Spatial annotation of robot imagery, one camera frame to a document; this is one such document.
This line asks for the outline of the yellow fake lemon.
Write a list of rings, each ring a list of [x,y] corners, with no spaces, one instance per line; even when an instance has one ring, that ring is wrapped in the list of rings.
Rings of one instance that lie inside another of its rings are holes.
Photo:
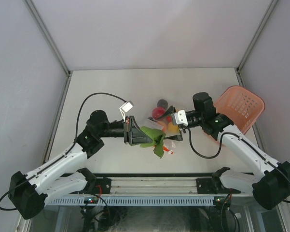
[[[167,131],[169,133],[178,133],[179,127],[178,127],[178,125],[174,125],[172,122],[169,122],[167,125]]]

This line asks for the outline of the clear zip top bag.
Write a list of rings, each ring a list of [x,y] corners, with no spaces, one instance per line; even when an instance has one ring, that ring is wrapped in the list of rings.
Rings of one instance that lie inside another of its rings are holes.
[[[152,142],[141,144],[140,147],[152,148],[153,153],[159,158],[162,158],[165,152],[173,154],[176,145],[169,137],[180,135],[179,127],[173,124],[170,115],[160,118],[164,113],[166,113],[164,107],[155,107],[151,117],[145,119],[140,127],[141,131],[152,139]]]

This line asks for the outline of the green fake leafy vegetable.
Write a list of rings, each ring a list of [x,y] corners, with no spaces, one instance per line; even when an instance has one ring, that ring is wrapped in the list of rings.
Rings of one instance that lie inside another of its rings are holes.
[[[164,134],[165,136],[166,134],[162,130],[152,129],[146,126],[142,126],[140,129],[152,139],[151,144],[140,144],[140,147],[141,148],[154,147],[153,149],[154,154],[158,156],[159,158],[162,158],[164,155],[164,149],[163,149],[164,146],[156,146],[156,138],[160,134]]]

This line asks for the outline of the orange fake peach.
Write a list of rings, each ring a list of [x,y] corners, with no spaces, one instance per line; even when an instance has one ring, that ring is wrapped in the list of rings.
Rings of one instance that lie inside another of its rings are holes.
[[[158,121],[158,124],[159,124],[161,127],[163,127],[162,130],[166,130],[166,129],[167,129],[167,125],[166,125],[165,122],[163,122],[163,121]]]

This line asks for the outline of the red fake tomato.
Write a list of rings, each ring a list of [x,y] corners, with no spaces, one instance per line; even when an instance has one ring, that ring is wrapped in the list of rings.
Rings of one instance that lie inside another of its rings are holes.
[[[166,112],[166,110],[163,107],[156,107],[152,110],[152,118],[154,119],[158,119],[159,117],[161,117],[164,113]]]

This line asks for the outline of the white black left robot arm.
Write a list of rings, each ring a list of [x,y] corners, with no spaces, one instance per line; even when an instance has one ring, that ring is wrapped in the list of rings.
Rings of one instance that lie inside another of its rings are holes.
[[[52,200],[69,193],[91,193],[96,177],[85,163],[103,146],[102,138],[123,138],[128,145],[153,147],[156,155],[164,153],[162,130],[139,127],[133,116],[109,122],[102,110],[94,111],[74,143],[42,166],[27,172],[14,173],[10,180],[8,198],[23,219],[31,219]]]

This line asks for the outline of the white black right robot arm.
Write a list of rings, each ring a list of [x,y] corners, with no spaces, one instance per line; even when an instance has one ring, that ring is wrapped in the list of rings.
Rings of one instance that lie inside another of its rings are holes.
[[[223,167],[213,173],[212,187],[218,192],[236,189],[252,194],[264,209],[271,210],[279,203],[290,203],[290,163],[281,163],[254,145],[226,115],[218,113],[212,98],[206,92],[193,95],[194,110],[176,111],[168,102],[160,99],[157,107],[164,109],[160,117],[170,117],[181,130],[190,132],[200,126],[204,133],[229,148],[252,170],[244,174]]]

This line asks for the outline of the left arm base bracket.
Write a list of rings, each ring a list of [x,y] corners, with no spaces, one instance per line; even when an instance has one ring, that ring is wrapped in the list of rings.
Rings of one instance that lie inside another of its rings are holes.
[[[106,177],[97,177],[87,168],[81,168],[77,170],[85,179],[85,186],[82,190],[77,190],[79,193],[86,194],[110,194],[111,190],[111,179]]]

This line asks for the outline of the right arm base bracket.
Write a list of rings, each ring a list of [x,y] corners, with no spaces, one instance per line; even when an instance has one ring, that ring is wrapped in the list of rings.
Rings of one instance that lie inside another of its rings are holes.
[[[220,177],[226,171],[230,170],[229,167],[223,167],[216,172],[212,173],[209,178],[196,179],[196,187],[198,194],[227,194],[229,192],[239,194],[241,191],[236,189],[226,188],[220,181]]]

